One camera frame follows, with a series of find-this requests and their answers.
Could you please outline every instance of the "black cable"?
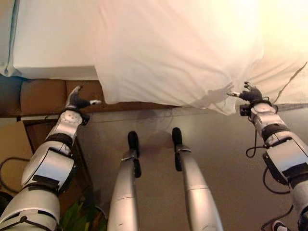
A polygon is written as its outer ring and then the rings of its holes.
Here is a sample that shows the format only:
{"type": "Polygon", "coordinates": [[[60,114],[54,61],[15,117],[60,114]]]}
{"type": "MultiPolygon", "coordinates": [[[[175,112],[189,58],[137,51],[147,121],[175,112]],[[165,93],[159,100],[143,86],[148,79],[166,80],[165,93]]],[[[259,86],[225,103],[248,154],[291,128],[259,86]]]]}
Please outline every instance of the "black cable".
{"type": "Polygon", "coordinates": [[[278,217],[272,218],[272,219],[270,219],[269,221],[267,221],[266,223],[264,223],[264,224],[261,226],[261,230],[262,230],[262,231],[265,231],[265,227],[267,227],[268,225],[270,225],[271,223],[273,223],[273,222],[276,221],[276,220],[279,220],[279,219],[281,219],[281,218],[283,218],[283,217],[286,217],[287,215],[289,215],[289,214],[292,212],[292,210],[293,210],[293,205],[291,205],[290,209],[289,209],[285,214],[282,214],[282,215],[280,215],[280,216],[278,216],[278,217]]]}
{"type": "Polygon", "coordinates": [[[28,218],[26,216],[21,217],[18,222],[15,222],[15,223],[13,223],[11,225],[8,225],[8,226],[0,229],[0,231],[9,230],[9,229],[11,229],[11,227],[14,227],[15,225],[22,224],[22,223],[27,223],[27,224],[30,224],[30,225],[34,225],[34,226],[36,226],[38,228],[41,228],[41,229],[43,229],[45,231],[51,231],[51,229],[49,229],[48,227],[46,227],[44,225],[41,225],[41,224],[38,224],[36,222],[28,220],[28,218]]]}
{"type": "Polygon", "coordinates": [[[265,147],[264,147],[264,146],[257,146],[257,130],[255,130],[255,145],[254,145],[253,147],[251,147],[251,148],[248,148],[248,149],[246,150],[246,156],[247,156],[248,158],[253,158],[253,157],[255,156],[255,154],[256,154],[257,148],[265,148],[265,147]],[[254,149],[254,153],[253,153],[252,155],[249,155],[248,152],[249,152],[250,150],[252,150],[252,149],[254,149]]]}
{"type": "Polygon", "coordinates": [[[29,159],[20,158],[20,157],[9,157],[9,158],[5,159],[4,161],[2,161],[1,164],[0,164],[0,184],[1,184],[2,187],[5,188],[7,191],[10,191],[10,192],[12,192],[12,193],[19,193],[17,190],[11,189],[9,186],[7,186],[7,185],[4,183],[4,181],[3,181],[2,177],[1,177],[1,170],[2,170],[2,167],[3,167],[3,165],[4,165],[7,161],[9,161],[9,160],[20,160],[20,161],[25,161],[25,162],[28,162],[28,161],[30,161],[30,160],[29,160],[29,159]]]}
{"type": "Polygon", "coordinates": [[[284,191],[284,192],[278,192],[278,191],[275,191],[273,189],[271,189],[265,182],[265,177],[266,177],[266,173],[268,172],[268,167],[265,168],[264,172],[263,172],[263,177],[262,177],[262,180],[263,180],[263,184],[265,186],[265,188],[267,188],[270,192],[274,193],[274,194],[280,194],[280,195],[284,195],[284,194],[289,194],[290,193],[290,190],[288,191],[284,191]]]}
{"type": "Polygon", "coordinates": [[[278,113],[278,106],[277,105],[274,105],[276,107],[276,113],[278,113]]]}

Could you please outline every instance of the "wire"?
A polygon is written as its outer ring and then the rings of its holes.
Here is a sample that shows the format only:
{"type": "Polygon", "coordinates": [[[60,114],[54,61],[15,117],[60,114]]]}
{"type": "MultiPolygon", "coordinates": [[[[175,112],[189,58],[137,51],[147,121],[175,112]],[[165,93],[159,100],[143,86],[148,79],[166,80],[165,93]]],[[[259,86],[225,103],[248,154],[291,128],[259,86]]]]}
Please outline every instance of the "wire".
{"type": "Polygon", "coordinates": [[[253,158],[253,157],[255,156],[255,154],[256,154],[257,148],[265,148],[265,147],[264,147],[264,146],[257,146],[257,130],[255,130],[255,145],[254,145],[254,147],[248,148],[248,149],[246,150],[246,156],[247,156],[248,158],[253,158]],[[252,149],[254,149],[254,153],[253,153],[252,155],[249,155],[248,152],[249,152],[250,150],[252,150],[252,149]]]}
{"type": "Polygon", "coordinates": [[[280,216],[278,216],[278,217],[272,218],[272,219],[270,219],[269,221],[267,221],[266,223],[264,223],[264,224],[261,226],[261,230],[262,230],[262,231],[265,231],[265,227],[267,227],[268,225],[270,225],[271,223],[273,223],[273,222],[276,221],[276,220],[279,220],[279,219],[281,219],[281,218],[283,218],[283,217],[286,217],[287,215],[289,215],[289,214],[292,212],[292,210],[293,210],[293,205],[291,205],[290,209],[289,209],[285,214],[282,214],[282,215],[280,215],[280,216]]]}
{"type": "Polygon", "coordinates": [[[284,194],[289,194],[290,193],[290,190],[288,191],[284,191],[284,192],[278,192],[278,191],[275,191],[273,189],[271,189],[265,182],[265,177],[266,177],[266,173],[268,172],[268,167],[265,168],[264,172],[263,172],[263,177],[262,177],[262,180],[263,180],[263,184],[265,186],[265,188],[267,188],[270,192],[274,193],[274,194],[280,194],[280,195],[284,195],[284,194]]]}
{"type": "Polygon", "coordinates": [[[276,113],[278,113],[278,106],[277,105],[274,105],[276,107],[276,113]]]}
{"type": "Polygon", "coordinates": [[[7,184],[4,183],[4,181],[3,181],[2,177],[1,177],[2,167],[9,160],[20,160],[20,161],[25,161],[25,162],[28,162],[30,160],[29,159],[20,158],[20,157],[9,157],[9,158],[5,159],[4,161],[2,161],[1,164],[0,164],[0,184],[2,185],[3,188],[5,188],[7,191],[10,191],[11,193],[19,193],[17,190],[11,189],[9,186],[7,186],[7,184]]]}

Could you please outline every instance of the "white bedding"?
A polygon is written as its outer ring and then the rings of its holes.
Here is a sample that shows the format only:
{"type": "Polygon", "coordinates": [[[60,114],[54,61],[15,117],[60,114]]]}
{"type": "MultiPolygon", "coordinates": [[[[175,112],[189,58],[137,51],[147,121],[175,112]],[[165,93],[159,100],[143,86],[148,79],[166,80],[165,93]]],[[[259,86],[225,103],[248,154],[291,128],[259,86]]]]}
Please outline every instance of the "white bedding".
{"type": "Polygon", "coordinates": [[[95,0],[21,0],[14,67],[27,78],[95,79],[95,0]]]}
{"type": "MultiPolygon", "coordinates": [[[[231,114],[225,93],[245,80],[277,98],[308,61],[307,24],[305,0],[25,0],[14,67],[28,78],[98,75],[107,103],[231,114]]],[[[308,103],[307,69],[277,103],[308,103]]]]}
{"type": "MultiPolygon", "coordinates": [[[[246,80],[275,100],[308,60],[307,13],[303,0],[100,1],[95,67],[105,100],[231,114],[226,92],[246,80]]],[[[289,88],[277,103],[308,103],[307,90],[289,88]]]]}

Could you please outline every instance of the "black strap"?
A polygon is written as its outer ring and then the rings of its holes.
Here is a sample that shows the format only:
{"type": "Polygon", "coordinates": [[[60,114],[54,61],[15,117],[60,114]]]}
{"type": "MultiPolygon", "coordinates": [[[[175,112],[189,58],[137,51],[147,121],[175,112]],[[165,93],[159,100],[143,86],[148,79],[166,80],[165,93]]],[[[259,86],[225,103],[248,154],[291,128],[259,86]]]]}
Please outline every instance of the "black strap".
{"type": "Polygon", "coordinates": [[[38,223],[35,223],[33,221],[28,220],[26,216],[21,217],[18,222],[13,223],[13,224],[11,224],[11,225],[9,225],[7,227],[4,227],[4,228],[0,229],[0,231],[8,230],[11,227],[13,227],[15,225],[18,225],[18,224],[21,224],[21,223],[27,223],[27,224],[34,225],[34,226],[36,226],[38,228],[41,228],[43,230],[46,230],[46,231],[52,231],[51,229],[49,229],[48,227],[46,227],[44,225],[41,225],[41,224],[38,224],[38,223]]]}

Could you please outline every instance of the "leaf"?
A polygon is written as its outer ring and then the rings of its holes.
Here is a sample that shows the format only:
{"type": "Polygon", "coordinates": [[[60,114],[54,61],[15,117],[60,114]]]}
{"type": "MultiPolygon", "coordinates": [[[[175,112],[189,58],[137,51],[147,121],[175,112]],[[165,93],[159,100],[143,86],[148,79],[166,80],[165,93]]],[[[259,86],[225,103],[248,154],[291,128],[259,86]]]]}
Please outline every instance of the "leaf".
{"type": "Polygon", "coordinates": [[[95,231],[106,231],[106,230],[107,230],[107,220],[105,218],[102,218],[95,231]]]}
{"type": "Polygon", "coordinates": [[[63,230],[67,230],[74,223],[78,214],[78,203],[75,202],[70,206],[60,219],[60,226],[63,230]]]}
{"type": "Polygon", "coordinates": [[[87,222],[84,231],[88,231],[89,230],[89,226],[90,226],[90,222],[87,222]]]}
{"type": "Polygon", "coordinates": [[[71,230],[67,231],[84,231],[87,225],[87,217],[84,215],[83,217],[79,218],[73,225],[71,230]]]}
{"type": "Polygon", "coordinates": [[[93,222],[97,214],[97,209],[95,208],[95,204],[91,203],[87,210],[87,221],[93,222]]]}

